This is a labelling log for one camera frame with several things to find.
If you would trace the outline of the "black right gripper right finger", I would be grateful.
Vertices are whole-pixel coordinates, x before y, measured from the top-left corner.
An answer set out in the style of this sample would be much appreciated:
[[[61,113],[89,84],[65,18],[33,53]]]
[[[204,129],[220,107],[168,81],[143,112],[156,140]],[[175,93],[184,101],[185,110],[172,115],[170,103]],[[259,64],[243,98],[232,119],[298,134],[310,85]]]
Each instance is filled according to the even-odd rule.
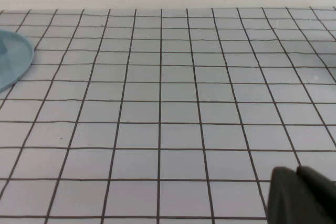
[[[308,166],[299,166],[296,173],[335,222],[335,183]]]

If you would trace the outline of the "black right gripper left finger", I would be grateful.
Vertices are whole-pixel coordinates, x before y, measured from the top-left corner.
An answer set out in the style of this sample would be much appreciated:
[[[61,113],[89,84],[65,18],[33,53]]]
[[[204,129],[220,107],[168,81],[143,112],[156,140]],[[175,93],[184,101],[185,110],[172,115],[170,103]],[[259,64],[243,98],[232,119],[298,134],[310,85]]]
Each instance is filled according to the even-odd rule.
[[[285,167],[272,171],[268,223],[315,223],[316,201],[302,179]]]

